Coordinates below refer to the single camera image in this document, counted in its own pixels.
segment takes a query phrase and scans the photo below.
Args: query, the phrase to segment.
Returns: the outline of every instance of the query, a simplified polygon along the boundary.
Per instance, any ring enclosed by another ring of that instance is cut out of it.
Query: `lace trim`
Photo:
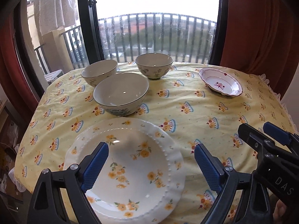
[[[266,78],[266,75],[265,74],[262,74],[260,76],[258,76],[269,88],[269,90],[274,94],[274,96],[276,97],[276,99],[278,100],[278,102],[280,103],[280,105],[285,109],[287,115],[288,115],[288,118],[292,124],[292,126],[294,127],[295,129],[295,133],[298,134],[298,130],[297,130],[297,126],[294,124],[293,120],[292,120],[292,117],[289,115],[288,113],[288,109],[286,108],[286,104],[285,103],[281,103],[281,100],[280,100],[280,93],[277,94],[275,93],[272,88],[268,85],[269,84],[269,79]]]

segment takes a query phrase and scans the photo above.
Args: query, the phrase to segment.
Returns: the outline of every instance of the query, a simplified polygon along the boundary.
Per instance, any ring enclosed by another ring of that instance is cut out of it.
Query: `ceramic bowl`
[[[119,73],[101,81],[94,89],[94,100],[108,113],[126,116],[142,104],[149,81],[136,73]]]
[[[101,60],[95,62],[81,72],[81,76],[90,86],[97,86],[105,78],[116,74],[117,61]]]
[[[210,89],[223,96],[239,96],[243,92],[241,84],[225,71],[207,67],[200,70],[199,76]]]
[[[135,60],[139,71],[151,80],[158,80],[169,71],[173,60],[169,55],[148,53]]]
[[[99,142],[109,156],[86,198],[103,224],[159,223],[175,208],[185,183],[183,157],[172,138],[136,118],[103,120],[82,132],[65,156],[79,164]]]

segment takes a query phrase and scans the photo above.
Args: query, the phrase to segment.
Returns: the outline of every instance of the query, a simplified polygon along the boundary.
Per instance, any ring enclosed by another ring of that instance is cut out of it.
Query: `patterned tablecloth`
[[[270,121],[295,132],[288,114],[258,76],[210,66],[231,74],[243,87],[242,95],[223,97],[200,79],[198,72],[204,67],[207,65],[174,62],[162,80],[149,82],[144,103],[129,116],[161,127],[179,145],[184,157],[185,189],[163,224],[200,223],[216,198],[195,162],[196,144],[204,143],[223,164],[251,173],[257,166],[256,153],[239,139],[237,130],[241,123],[247,122],[262,131],[264,122]],[[80,76],[81,71],[73,70],[47,88],[23,137],[15,177],[30,192],[42,169],[62,170],[66,151],[78,134],[100,120],[114,117],[93,100],[93,87]],[[139,73],[135,62],[119,64],[118,71]],[[238,192],[227,221],[234,216],[239,197]],[[70,219],[75,221],[68,200],[65,205]]]

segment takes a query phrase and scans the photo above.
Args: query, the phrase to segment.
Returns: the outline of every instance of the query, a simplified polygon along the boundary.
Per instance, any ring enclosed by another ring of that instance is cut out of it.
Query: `curtain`
[[[266,74],[285,94],[299,62],[299,23],[280,0],[229,0],[221,66]]]
[[[76,0],[34,0],[37,3],[41,35],[76,25],[79,19]]]
[[[38,101],[20,66],[13,43],[13,33],[12,15],[10,15],[0,29],[0,84],[8,100],[29,124]]]

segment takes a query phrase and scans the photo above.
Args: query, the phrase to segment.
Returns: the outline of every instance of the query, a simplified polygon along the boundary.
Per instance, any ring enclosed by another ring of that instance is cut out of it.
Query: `metal railing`
[[[98,20],[105,59],[134,61],[159,52],[175,61],[208,63],[216,22],[172,13],[135,13]]]
[[[59,36],[63,35],[68,55],[71,59],[74,69],[84,68],[89,65],[84,40],[81,32],[81,26],[73,27]]]
[[[35,51],[35,55],[38,59],[39,66],[43,70],[44,75],[47,75],[48,73],[51,73],[52,71],[51,71],[50,66],[48,64],[47,58],[44,54],[43,46],[44,46],[44,44],[38,46],[37,48],[34,49],[34,51]]]

